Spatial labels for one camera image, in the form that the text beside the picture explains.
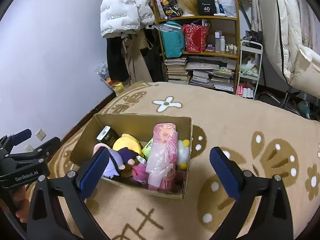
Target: white flower pattern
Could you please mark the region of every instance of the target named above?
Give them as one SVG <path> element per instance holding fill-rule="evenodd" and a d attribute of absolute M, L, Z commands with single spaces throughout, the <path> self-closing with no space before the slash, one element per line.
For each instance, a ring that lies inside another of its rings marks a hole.
<path fill-rule="evenodd" d="M 173 107 L 177 107 L 177 108 L 181 108 L 182 107 L 182 103 L 180 102 L 173 102 L 173 97 L 169 96 L 165 99 L 165 101 L 163 100 L 154 100 L 152 101 L 155 105 L 160 105 L 157 109 L 158 113 L 161 113 L 163 111 L 165 111 L 169 106 L 173 106 Z"/>

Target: pink plastic package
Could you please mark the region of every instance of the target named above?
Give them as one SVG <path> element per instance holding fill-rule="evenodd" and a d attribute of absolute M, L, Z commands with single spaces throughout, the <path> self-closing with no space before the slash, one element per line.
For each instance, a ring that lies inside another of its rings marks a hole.
<path fill-rule="evenodd" d="M 172 191 L 178 158 L 178 133 L 173 123 L 160 123 L 153 129 L 153 143 L 147 160 L 148 189 Z"/>

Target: beige blanket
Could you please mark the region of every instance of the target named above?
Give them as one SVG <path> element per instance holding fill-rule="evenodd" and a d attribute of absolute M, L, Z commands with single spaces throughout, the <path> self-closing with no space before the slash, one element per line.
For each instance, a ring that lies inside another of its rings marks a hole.
<path fill-rule="evenodd" d="M 209 239 L 234 203 L 209 163 L 209 151 L 215 146 L 255 175 L 281 175 L 289 196 L 295 237 L 320 204 L 318 122 L 224 92 L 162 82 L 134 84 L 101 113 L 189 116 L 194 125 L 184 200 L 143 195 L 104 180 L 99 182 L 87 206 L 111 239 Z M 82 131 L 55 154 L 50 162 L 51 177 L 77 169 L 69 155 Z M 68 223 L 79 233 L 65 202 L 61 203 Z M 257 206 L 258 200 L 241 235 L 248 231 Z"/>

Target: jacket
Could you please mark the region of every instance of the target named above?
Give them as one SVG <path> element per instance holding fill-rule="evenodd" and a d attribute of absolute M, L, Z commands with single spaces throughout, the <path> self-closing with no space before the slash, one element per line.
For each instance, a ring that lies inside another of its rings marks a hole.
<path fill-rule="evenodd" d="M 104 38 L 136 34 L 154 21 L 148 0 L 103 0 L 100 6 L 100 28 Z"/>

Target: human hand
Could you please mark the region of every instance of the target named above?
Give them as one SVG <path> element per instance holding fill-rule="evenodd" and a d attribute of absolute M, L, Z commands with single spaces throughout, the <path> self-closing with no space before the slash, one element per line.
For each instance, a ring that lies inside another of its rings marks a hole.
<path fill-rule="evenodd" d="M 17 218 L 20 218 L 21 223 L 26 223 L 28 221 L 29 215 L 29 200 L 26 199 L 26 188 L 23 186 L 17 190 L 17 192 L 13 195 L 14 201 L 22 201 L 21 209 L 16 212 Z M 10 213 L 8 206 L 4 203 L 4 201 L 0 198 L 0 208 L 5 213 Z"/>

